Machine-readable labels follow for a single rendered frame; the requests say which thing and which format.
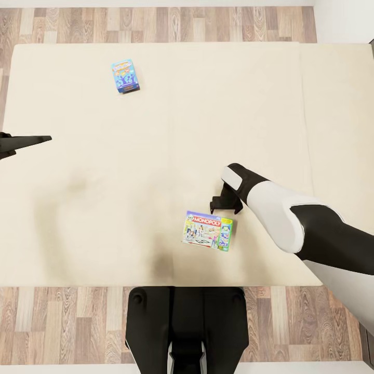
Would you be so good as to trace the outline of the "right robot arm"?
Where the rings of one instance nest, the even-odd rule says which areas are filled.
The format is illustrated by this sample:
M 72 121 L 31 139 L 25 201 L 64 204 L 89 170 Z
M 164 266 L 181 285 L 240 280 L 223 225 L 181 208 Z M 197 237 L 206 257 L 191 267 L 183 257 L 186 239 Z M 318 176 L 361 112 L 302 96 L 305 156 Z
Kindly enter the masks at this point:
M 374 236 L 329 205 L 233 163 L 221 174 L 215 209 L 250 208 L 275 244 L 295 255 L 374 336 Z

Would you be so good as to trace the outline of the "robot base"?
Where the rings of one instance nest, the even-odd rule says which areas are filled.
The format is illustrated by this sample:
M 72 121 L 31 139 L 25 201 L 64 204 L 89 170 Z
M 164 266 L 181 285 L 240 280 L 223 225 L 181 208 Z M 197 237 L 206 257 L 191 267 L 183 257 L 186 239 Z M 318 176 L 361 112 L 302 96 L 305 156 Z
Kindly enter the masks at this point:
M 244 287 L 131 286 L 125 346 L 140 374 L 167 374 L 171 341 L 176 355 L 199 354 L 203 341 L 207 374 L 234 374 L 249 346 Z

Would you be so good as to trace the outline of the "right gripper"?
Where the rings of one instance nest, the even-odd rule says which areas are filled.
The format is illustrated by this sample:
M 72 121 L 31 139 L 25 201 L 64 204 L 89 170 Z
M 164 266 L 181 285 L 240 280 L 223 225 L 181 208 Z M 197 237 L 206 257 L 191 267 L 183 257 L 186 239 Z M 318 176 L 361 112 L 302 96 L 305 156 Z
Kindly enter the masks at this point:
M 238 195 L 236 198 L 227 198 L 222 194 L 222 191 L 221 191 L 220 196 L 212 197 L 212 201 L 210 202 L 210 209 L 211 209 L 212 214 L 215 209 L 235 209 L 234 214 L 236 215 L 242 209 L 242 202 L 240 198 L 238 197 Z

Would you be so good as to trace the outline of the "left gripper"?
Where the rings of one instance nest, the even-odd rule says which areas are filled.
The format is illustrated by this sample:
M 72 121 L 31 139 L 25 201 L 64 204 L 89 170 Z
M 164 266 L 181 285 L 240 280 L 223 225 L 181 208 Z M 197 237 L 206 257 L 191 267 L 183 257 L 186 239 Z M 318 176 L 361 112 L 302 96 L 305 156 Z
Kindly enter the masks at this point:
M 11 136 L 0 132 L 0 161 L 16 155 L 16 150 L 52 140 L 51 136 Z

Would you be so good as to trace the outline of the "board game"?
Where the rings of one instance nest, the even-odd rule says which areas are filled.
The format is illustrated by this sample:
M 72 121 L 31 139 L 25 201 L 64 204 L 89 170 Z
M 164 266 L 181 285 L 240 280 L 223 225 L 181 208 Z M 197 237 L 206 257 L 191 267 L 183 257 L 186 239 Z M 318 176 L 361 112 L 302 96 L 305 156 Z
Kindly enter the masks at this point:
M 233 220 L 188 210 L 183 229 L 183 243 L 228 251 Z
M 117 90 L 120 93 L 140 87 L 131 59 L 113 63 L 111 68 Z

